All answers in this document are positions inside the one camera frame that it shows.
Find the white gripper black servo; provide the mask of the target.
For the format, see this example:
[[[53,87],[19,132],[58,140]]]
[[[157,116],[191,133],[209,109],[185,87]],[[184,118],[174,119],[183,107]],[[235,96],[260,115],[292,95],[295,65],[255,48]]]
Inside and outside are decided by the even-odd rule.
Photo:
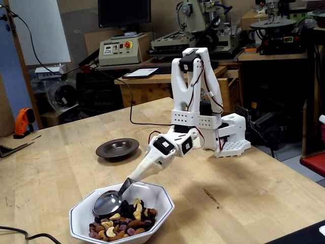
[[[178,152],[176,144],[170,142],[165,136],[154,136],[147,148],[145,158],[128,176],[132,180],[144,180],[158,174],[163,168],[171,164]]]

